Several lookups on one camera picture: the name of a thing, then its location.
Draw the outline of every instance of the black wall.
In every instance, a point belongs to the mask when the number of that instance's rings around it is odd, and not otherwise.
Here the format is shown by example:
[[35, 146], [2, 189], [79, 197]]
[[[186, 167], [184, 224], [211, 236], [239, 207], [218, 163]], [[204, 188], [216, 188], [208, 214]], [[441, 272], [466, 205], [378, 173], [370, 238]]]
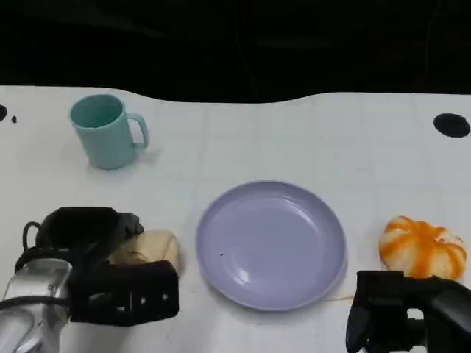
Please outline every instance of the black wall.
[[5, 0], [0, 84], [176, 101], [471, 93], [471, 1]]

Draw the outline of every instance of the purple plate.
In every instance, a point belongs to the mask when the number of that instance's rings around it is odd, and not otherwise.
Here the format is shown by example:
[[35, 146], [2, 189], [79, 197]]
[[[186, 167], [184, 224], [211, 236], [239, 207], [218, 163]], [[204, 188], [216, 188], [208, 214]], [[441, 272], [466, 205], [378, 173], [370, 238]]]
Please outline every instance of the purple plate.
[[241, 185], [215, 200], [199, 222], [196, 252], [214, 288], [259, 310], [290, 310], [322, 298], [347, 264], [333, 211], [282, 182]]

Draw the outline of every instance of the table surface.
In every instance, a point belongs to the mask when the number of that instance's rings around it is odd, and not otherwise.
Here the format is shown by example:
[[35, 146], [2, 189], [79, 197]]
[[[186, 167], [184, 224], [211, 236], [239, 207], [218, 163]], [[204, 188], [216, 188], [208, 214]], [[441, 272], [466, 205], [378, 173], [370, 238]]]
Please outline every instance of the table surface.
[[[145, 117], [151, 144], [136, 163], [117, 171], [88, 166], [68, 111], [92, 93], [115, 94]], [[185, 257], [176, 318], [129, 329], [69, 324], [62, 352], [345, 352], [349, 301], [258, 313], [203, 281], [196, 224], [211, 200], [242, 182], [292, 182], [337, 213], [349, 265], [331, 298], [355, 293], [357, 270], [381, 267], [378, 238], [396, 215], [443, 224], [471, 243], [471, 138], [448, 138], [433, 126], [440, 113], [471, 118], [467, 96], [329, 93], [190, 104], [111, 89], [0, 87], [0, 103], [9, 110], [0, 125], [1, 291], [25, 223], [64, 206], [135, 213], [146, 229], [174, 231]]]

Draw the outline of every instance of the small pumpkin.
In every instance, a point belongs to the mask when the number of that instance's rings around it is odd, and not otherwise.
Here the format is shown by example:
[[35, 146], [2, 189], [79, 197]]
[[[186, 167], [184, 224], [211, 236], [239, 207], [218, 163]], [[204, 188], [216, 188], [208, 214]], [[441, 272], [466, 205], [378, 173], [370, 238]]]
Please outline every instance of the small pumpkin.
[[388, 269], [404, 271], [407, 277], [458, 279], [466, 268], [467, 253], [460, 237], [403, 215], [386, 225], [379, 249]]

